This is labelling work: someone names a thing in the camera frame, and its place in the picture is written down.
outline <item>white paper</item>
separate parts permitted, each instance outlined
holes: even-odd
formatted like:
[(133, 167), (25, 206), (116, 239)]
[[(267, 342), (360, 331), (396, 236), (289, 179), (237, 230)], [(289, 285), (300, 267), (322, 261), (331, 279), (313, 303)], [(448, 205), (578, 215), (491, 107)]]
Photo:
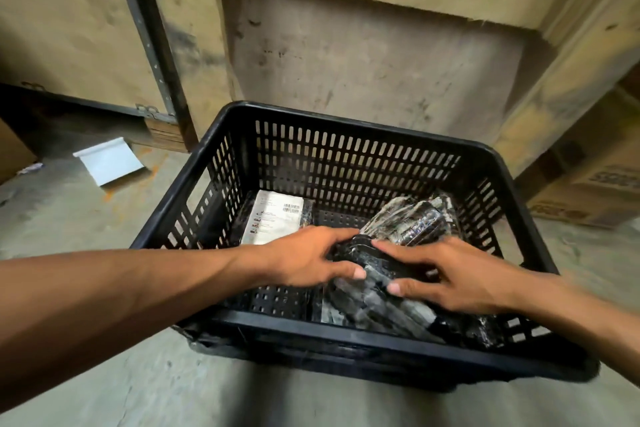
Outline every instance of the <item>white paper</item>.
[(82, 160), (98, 186), (144, 167), (122, 137), (74, 152), (74, 157)]
[(240, 243), (263, 245), (297, 232), (304, 202), (302, 197), (258, 191)]

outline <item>barcode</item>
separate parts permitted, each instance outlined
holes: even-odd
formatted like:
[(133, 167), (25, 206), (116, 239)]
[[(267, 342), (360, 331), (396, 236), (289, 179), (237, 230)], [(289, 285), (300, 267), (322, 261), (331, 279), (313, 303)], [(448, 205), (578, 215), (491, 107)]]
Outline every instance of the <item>barcode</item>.
[(283, 204), (282, 210), (287, 213), (297, 213), (300, 211), (300, 206), (297, 204)]

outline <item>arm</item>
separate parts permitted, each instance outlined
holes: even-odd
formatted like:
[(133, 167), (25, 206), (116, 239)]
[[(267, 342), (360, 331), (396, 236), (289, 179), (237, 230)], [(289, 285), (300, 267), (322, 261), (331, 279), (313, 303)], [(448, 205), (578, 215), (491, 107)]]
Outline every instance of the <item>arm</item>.
[(307, 227), (226, 250), (105, 250), (0, 262), (0, 412), (253, 287), (364, 278), (324, 260), (358, 230)]
[(400, 279), (391, 294), (436, 302), (476, 314), (518, 312), (593, 351), (606, 365), (640, 386), (640, 317), (598, 299), (562, 277), (531, 272), (449, 238), (413, 248), (374, 242), (412, 264), (433, 264), (442, 282)]

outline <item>finger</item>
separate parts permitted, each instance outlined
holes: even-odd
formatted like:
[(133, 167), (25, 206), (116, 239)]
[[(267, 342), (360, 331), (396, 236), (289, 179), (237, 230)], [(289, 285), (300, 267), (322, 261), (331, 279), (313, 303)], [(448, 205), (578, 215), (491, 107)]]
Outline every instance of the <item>finger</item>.
[(333, 232), (333, 243), (348, 240), (360, 233), (360, 230), (357, 228), (332, 228), (331, 230)]
[(399, 278), (387, 286), (387, 292), (398, 297), (428, 300), (439, 304), (446, 288), (444, 284), (429, 284), (412, 278)]
[(371, 244), (381, 252), (391, 255), (405, 264), (434, 264), (442, 258), (441, 243), (420, 246), (401, 246), (382, 240), (372, 240)]
[(359, 265), (354, 264), (353, 262), (324, 261), (324, 263), (329, 270), (327, 280), (331, 280), (332, 278), (336, 277), (363, 280), (367, 276), (367, 273), (364, 271), (364, 269)]

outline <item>forearm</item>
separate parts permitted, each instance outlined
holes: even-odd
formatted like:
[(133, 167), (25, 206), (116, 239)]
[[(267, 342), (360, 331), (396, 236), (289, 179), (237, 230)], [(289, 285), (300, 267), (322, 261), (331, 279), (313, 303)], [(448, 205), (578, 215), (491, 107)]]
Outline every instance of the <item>forearm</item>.
[(535, 274), (518, 287), (514, 309), (592, 351), (640, 386), (640, 318), (571, 286)]
[(113, 250), (2, 262), (0, 412), (262, 285), (268, 278), (253, 250)]

